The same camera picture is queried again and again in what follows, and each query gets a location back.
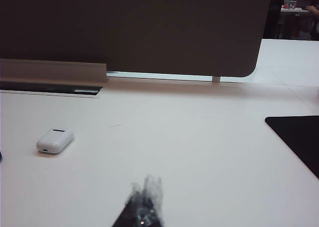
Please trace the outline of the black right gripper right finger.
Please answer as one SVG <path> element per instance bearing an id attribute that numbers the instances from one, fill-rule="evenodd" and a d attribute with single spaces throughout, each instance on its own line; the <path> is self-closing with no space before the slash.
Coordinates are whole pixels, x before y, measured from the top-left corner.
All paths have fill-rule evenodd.
<path id="1" fill-rule="evenodd" d="M 150 212 L 156 216 L 159 226 L 164 226 L 162 203 L 163 188 L 160 177 L 147 175 L 143 187 L 144 203 L 147 204 Z"/>

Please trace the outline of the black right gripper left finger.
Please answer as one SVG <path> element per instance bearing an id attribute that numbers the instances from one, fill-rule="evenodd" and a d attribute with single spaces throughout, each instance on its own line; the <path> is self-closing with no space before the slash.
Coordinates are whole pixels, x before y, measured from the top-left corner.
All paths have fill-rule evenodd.
<path id="1" fill-rule="evenodd" d="M 126 199 L 124 208 L 116 218 L 112 227 L 136 227 L 137 208 L 140 206 L 142 188 L 138 183 L 132 183 L 131 191 Z"/>

